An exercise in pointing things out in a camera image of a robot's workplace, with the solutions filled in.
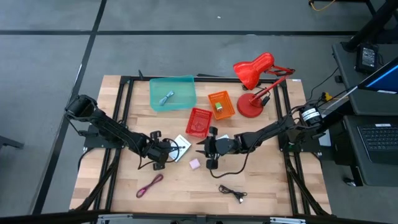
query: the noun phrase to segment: teal tray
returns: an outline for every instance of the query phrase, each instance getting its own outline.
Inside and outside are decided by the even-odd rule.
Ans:
[[[150,107],[154,111],[182,110],[193,108],[197,103],[195,82],[192,75],[168,78],[152,78],[149,81]],[[170,91],[174,95],[161,106],[159,101]]]

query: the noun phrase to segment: lamp base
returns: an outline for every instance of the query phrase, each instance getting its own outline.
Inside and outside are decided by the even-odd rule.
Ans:
[[[255,118],[256,116],[259,116],[264,109],[264,107],[261,106],[261,99],[251,103],[250,101],[253,98],[253,93],[245,93],[239,97],[238,103],[236,104],[239,113],[247,118]]]

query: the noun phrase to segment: pink cable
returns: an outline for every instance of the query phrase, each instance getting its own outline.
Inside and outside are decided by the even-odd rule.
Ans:
[[[141,198],[152,185],[160,182],[161,180],[163,180],[163,175],[157,174],[156,177],[154,178],[154,180],[150,184],[148,184],[147,186],[145,186],[137,191],[136,197]]]

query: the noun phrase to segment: red desk lamp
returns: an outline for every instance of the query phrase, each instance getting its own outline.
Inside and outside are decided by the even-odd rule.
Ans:
[[[234,71],[243,85],[249,90],[252,90],[257,86],[262,72],[282,77],[265,90],[261,90],[255,94],[246,93],[239,97],[237,105],[238,111],[245,117],[255,118],[262,113],[266,103],[262,102],[261,97],[283,82],[287,76],[293,74],[295,70],[274,65],[274,56],[270,53],[263,53],[252,62],[236,63],[234,65]]]

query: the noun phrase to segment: orange basket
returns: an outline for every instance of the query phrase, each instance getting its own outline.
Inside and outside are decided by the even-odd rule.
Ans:
[[[209,132],[211,116],[211,111],[192,108],[185,133],[199,138],[205,138]]]
[[[208,95],[208,98],[216,120],[229,118],[235,114],[234,107],[232,106],[232,102],[227,91],[212,93]],[[221,111],[217,111],[215,106],[216,103],[221,103],[221,106],[223,107]]]

